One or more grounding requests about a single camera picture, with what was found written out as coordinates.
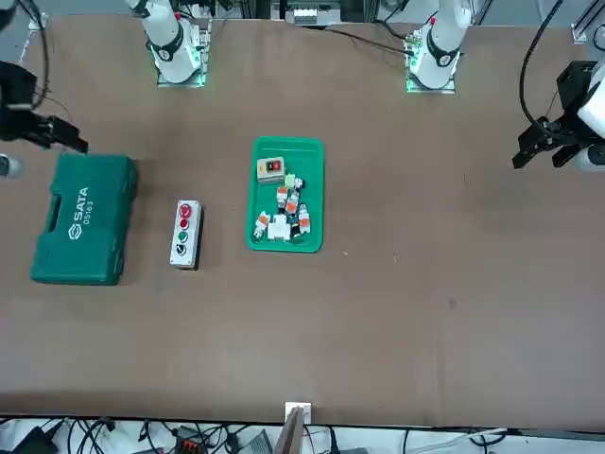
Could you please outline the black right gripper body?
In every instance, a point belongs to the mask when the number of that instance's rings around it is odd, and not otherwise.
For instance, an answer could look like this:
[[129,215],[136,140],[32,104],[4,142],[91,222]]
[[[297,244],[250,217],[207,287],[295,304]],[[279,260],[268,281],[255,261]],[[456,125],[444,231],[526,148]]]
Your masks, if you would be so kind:
[[33,96],[37,78],[24,67],[1,62],[1,140],[40,142],[39,115]]

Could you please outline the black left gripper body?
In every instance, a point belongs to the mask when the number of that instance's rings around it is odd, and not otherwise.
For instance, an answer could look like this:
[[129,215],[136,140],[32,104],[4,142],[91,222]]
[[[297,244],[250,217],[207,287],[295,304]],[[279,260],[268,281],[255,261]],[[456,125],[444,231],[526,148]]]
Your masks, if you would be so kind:
[[596,134],[579,118],[578,111],[585,102],[595,61],[571,61],[557,77],[562,115],[546,124],[550,131],[549,146],[566,146],[596,139]]

